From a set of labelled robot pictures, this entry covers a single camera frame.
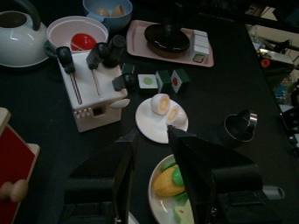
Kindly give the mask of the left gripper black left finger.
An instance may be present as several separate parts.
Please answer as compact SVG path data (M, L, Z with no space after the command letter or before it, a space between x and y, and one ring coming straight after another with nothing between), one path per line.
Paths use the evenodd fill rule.
M123 153L118 168L114 189L115 224L128 224L132 179L136 168L138 131L132 129L116 140Z

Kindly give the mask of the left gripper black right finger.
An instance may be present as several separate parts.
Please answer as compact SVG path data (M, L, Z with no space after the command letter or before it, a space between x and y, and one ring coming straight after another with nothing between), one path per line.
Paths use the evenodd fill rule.
M234 150L168 128L195 224L259 224L262 175Z

